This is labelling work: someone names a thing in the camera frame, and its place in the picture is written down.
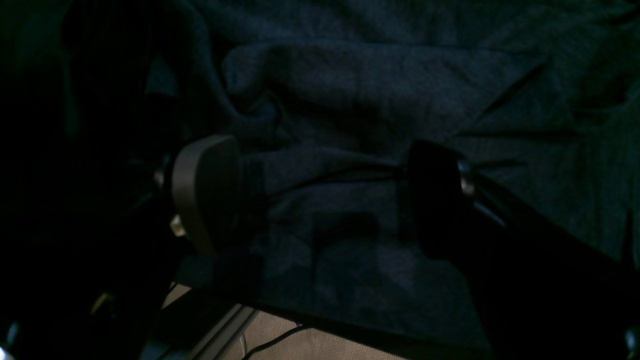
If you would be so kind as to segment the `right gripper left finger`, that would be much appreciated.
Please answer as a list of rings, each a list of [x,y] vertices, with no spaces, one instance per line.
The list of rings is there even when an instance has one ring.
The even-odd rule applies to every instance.
[[[137,360],[185,255],[233,236],[241,155],[228,134],[166,158],[114,225],[32,240],[1,230],[3,360]]]

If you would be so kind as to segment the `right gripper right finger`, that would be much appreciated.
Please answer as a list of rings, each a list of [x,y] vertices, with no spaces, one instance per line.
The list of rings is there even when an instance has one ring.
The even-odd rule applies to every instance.
[[[498,360],[637,360],[639,272],[551,223],[459,153],[412,143],[418,243],[466,280]]]

